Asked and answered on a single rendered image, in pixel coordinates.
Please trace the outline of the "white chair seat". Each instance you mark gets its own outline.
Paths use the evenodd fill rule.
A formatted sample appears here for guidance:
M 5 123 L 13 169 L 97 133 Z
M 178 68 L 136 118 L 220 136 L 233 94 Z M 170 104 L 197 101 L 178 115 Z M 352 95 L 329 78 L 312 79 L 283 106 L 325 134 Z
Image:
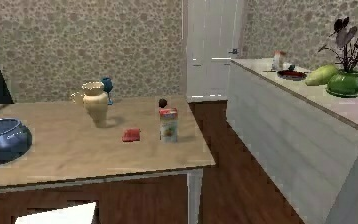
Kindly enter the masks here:
M 92 224 L 95 202 L 20 216 L 14 224 Z

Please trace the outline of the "dark blue bowl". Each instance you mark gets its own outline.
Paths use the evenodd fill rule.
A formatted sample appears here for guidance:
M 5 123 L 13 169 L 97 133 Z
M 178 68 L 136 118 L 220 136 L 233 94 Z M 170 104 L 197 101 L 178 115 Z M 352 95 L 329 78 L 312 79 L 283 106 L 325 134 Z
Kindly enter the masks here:
M 20 120 L 0 118 L 0 164 L 24 155 L 32 145 L 32 133 Z

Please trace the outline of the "grey kitchen counter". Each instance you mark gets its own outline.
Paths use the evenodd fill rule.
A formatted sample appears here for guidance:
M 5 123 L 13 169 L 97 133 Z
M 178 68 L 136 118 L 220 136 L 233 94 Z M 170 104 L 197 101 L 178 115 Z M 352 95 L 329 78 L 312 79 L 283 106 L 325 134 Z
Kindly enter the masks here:
M 234 59 L 227 121 L 305 224 L 358 224 L 358 97 Z

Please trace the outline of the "pale bottle with red cap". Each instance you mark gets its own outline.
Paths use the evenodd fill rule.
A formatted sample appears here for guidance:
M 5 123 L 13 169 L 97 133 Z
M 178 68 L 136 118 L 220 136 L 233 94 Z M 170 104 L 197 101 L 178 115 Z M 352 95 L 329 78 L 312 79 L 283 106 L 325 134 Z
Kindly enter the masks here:
M 283 69 L 284 60 L 286 53 L 284 51 L 277 50 L 274 53 L 273 57 L 273 69 L 276 71 L 281 71 Z

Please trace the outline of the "wooden table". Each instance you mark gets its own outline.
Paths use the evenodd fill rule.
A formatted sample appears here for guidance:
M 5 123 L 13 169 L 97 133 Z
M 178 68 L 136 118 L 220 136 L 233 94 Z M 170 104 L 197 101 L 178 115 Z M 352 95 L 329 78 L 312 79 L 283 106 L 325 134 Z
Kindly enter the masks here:
M 71 102 L 1 108 L 0 118 L 18 118 L 29 127 L 33 145 L 0 166 L 0 193 L 185 174 L 188 224 L 198 224 L 203 169 L 215 161 L 186 100 L 170 96 L 168 104 L 179 112 L 176 143 L 160 140 L 156 97 L 118 101 L 109 107 L 105 128 Z M 130 128 L 140 129 L 139 141 L 122 141 Z

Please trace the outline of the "white room door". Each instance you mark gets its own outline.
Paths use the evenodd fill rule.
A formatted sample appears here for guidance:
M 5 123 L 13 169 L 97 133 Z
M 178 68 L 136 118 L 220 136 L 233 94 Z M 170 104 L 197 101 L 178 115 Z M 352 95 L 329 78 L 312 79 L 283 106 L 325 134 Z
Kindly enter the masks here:
M 245 0 L 187 0 L 188 102 L 227 99 L 230 62 L 239 52 Z

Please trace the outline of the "cream ceramic vase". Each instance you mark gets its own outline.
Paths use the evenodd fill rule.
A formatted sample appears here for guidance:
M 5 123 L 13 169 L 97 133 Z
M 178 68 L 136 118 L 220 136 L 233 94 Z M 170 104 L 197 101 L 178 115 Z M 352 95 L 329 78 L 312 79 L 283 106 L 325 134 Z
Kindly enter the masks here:
M 108 96 L 102 82 L 87 82 L 82 85 L 83 105 L 98 128 L 107 124 Z

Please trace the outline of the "yellow-green squash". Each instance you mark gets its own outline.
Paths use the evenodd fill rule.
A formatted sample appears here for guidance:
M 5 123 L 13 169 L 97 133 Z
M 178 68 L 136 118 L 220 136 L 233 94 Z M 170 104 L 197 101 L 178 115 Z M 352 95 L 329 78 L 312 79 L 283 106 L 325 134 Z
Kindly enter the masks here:
M 321 66 L 307 75 L 305 84 L 307 86 L 326 85 L 337 72 L 338 68 L 334 64 Z

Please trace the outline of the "green pot plant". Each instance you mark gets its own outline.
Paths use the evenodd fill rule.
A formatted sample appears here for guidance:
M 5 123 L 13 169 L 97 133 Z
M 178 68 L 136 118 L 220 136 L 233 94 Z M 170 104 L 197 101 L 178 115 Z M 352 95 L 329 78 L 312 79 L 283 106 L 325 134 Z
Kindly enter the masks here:
M 333 96 L 355 98 L 358 97 L 358 27 L 348 28 L 348 24 L 348 17 L 337 19 L 330 34 L 335 35 L 335 45 L 341 54 L 327 44 L 320 47 L 319 52 L 328 50 L 334 53 L 342 66 L 328 81 L 326 92 Z

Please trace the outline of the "red flat block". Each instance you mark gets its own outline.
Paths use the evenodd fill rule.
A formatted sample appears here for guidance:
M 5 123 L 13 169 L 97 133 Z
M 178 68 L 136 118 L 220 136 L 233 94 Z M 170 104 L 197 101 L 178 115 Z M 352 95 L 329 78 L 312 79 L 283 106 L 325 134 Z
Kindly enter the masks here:
M 123 142 L 134 142 L 140 140 L 140 129 L 139 128 L 130 128 L 126 129 L 122 136 Z

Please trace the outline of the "red and black pan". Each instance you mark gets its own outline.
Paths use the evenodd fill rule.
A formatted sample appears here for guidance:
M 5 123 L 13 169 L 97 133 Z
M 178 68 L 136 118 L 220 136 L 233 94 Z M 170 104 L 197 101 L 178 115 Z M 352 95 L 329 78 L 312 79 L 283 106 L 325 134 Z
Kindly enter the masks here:
M 286 79 L 286 80 L 304 80 L 307 75 L 303 72 L 297 72 L 294 70 L 282 70 L 282 71 L 278 71 L 277 75 L 280 78 Z

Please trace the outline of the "orange juice carton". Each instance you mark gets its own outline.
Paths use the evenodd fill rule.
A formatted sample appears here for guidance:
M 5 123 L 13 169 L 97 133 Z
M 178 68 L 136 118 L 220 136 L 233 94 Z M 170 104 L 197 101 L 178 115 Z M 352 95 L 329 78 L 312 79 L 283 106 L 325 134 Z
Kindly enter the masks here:
M 159 110 L 160 140 L 163 142 L 176 142 L 178 137 L 178 111 L 176 108 L 163 108 Z

